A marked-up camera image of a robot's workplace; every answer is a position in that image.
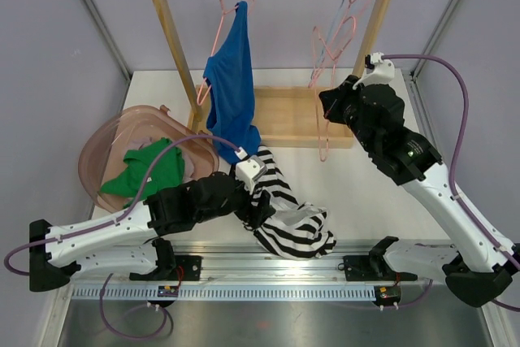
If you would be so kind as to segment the blue tank top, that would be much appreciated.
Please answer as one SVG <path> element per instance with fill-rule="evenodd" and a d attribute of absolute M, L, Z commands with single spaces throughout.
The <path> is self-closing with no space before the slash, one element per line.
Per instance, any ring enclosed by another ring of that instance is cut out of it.
<path fill-rule="evenodd" d="M 253 125 L 255 98 L 247 2 L 236 4 L 229 33 L 219 50 L 208 58 L 203 77 L 210 86 L 207 130 L 250 155 L 256 154 L 261 137 Z"/>

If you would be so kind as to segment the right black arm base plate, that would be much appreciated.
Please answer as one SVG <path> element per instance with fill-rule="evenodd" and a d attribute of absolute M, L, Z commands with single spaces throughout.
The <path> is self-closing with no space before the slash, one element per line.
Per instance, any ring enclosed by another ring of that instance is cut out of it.
<path fill-rule="evenodd" d="M 383 260 L 368 254 L 345 255 L 337 265 L 350 282 L 414 282 L 415 274 L 392 270 Z"/>

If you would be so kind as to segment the light blue hanger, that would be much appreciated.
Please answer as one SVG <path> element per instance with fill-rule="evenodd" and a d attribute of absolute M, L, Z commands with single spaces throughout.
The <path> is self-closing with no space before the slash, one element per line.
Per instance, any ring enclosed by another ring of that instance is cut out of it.
<path fill-rule="evenodd" d="M 343 53 L 357 35 L 358 25 L 373 0 L 340 0 L 335 14 L 325 28 L 314 26 L 311 35 L 313 67 L 308 87 L 317 88 L 327 69 L 335 71 Z"/>

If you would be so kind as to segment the black white striped tank top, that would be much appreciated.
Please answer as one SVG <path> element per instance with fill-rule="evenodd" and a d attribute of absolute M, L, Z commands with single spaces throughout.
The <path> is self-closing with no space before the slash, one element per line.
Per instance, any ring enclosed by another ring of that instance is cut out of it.
<path fill-rule="evenodd" d="M 235 216 L 271 254 L 292 260 L 321 258 L 336 247 L 335 235 L 326 227 L 327 210 L 299 202 L 279 169 L 273 153 L 264 145 L 255 156 L 266 172 L 255 184 L 248 201 Z"/>

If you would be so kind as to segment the mauve tank top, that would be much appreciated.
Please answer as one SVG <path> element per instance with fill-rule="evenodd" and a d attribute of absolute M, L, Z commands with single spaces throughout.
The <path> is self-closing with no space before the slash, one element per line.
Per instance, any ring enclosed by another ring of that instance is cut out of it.
<path fill-rule="evenodd" d="M 154 140 L 152 137 L 142 137 L 130 141 L 124 148 L 122 156 L 124 157 L 129 150 L 142 150 L 145 147 L 152 145 Z M 193 178 L 194 164 L 193 160 L 189 157 L 185 150 L 182 150 L 182 159 L 184 160 L 184 176 L 183 182 L 186 183 Z"/>

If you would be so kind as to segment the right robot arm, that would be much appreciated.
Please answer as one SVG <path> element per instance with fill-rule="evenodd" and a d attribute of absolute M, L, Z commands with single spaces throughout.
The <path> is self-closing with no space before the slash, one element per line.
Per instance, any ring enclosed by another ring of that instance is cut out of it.
<path fill-rule="evenodd" d="M 518 272 L 518 246 L 500 234 L 488 239 L 479 230 L 484 217 L 455 196 L 436 148 L 405 126 L 405 103 L 395 90 L 348 76 L 318 96 L 325 119 L 347 126 L 376 168 L 417 200 L 452 241 L 420 245 L 387 236 L 368 254 L 370 273 L 379 279 L 400 273 L 442 281 L 475 308 L 500 296 Z"/>

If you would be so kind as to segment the green tank top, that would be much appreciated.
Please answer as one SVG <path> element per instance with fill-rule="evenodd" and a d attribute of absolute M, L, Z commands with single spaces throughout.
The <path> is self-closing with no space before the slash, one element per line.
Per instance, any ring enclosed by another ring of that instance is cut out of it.
<path fill-rule="evenodd" d="M 106 181 L 100 192 L 128 199 L 133 199 L 141 187 L 141 182 L 155 158 L 172 141 L 162 138 L 142 150 L 129 150 L 123 157 L 125 169 L 114 179 Z M 140 199 L 156 194 L 158 191 L 173 188 L 183 183 L 184 160 L 182 150 L 178 147 L 168 150 L 155 164 L 147 178 L 146 185 Z"/>

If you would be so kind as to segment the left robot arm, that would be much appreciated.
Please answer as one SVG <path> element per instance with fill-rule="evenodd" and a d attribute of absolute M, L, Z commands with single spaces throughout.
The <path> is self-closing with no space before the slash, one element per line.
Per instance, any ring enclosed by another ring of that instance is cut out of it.
<path fill-rule="evenodd" d="M 217 171 L 102 219 L 67 226 L 39 219 L 29 225 L 29 289 L 47 292 L 106 273 L 167 280 L 177 267 L 168 235 L 230 214 L 256 228 L 274 213 L 266 190 L 252 195 L 243 182 Z"/>

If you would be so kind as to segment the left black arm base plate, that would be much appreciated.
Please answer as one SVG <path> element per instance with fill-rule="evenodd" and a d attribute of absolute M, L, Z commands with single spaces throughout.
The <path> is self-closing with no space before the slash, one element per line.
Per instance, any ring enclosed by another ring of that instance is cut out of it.
<path fill-rule="evenodd" d="M 183 282 L 199 281 L 202 272 L 202 259 L 203 257 L 199 255 L 176 255 L 176 269 L 167 274 L 165 281 L 177 281 L 179 279 L 178 273 L 183 276 Z"/>

